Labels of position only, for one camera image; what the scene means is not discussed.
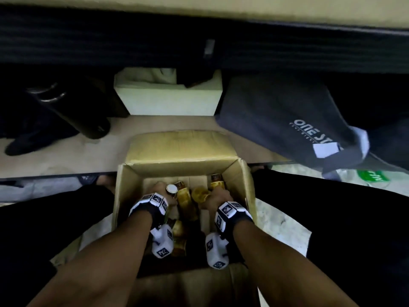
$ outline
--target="floor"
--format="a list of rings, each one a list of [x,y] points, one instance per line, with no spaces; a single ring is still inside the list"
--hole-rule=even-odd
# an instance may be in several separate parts
[[[276,165],[273,166],[273,170],[321,178],[320,172],[302,165]],[[368,187],[385,188],[406,196],[409,195],[409,187],[407,187],[409,183],[409,176],[407,176],[408,179],[401,179],[399,181],[392,181],[389,183],[374,183],[370,185],[361,180],[354,170],[340,171],[339,174],[342,180],[345,182],[367,185]],[[0,185],[0,206],[18,201],[26,201],[32,198],[49,196],[64,191],[73,191],[81,187],[78,179],[75,177],[25,180],[20,186],[21,187],[10,187]],[[263,231],[289,245],[290,247],[293,247],[304,256],[306,255],[308,240],[311,235],[310,231],[308,231],[294,219],[285,215],[276,208],[269,206],[263,201],[257,199],[256,207],[258,214],[258,226]],[[52,262],[57,266],[66,263],[76,254],[78,250],[81,250],[92,241],[110,232],[111,220],[112,215],[92,226],[82,235],[82,237],[79,237],[62,253],[53,258]],[[261,294],[260,298],[261,306],[268,306]]]

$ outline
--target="gray bag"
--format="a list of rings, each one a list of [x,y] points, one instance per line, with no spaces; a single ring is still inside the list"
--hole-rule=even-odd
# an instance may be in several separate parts
[[[362,149],[359,136],[314,75],[233,77],[216,120],[221,127],[324,174],[347,168],[401,171]],[[318,158],[314,144],[330,142],[338,143],[340,151]]]

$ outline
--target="bottle label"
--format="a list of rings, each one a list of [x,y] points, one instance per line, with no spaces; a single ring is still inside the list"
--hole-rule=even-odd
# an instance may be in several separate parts
[[[389,182],[382,171],[357,170],[359,177],[366,182]]]

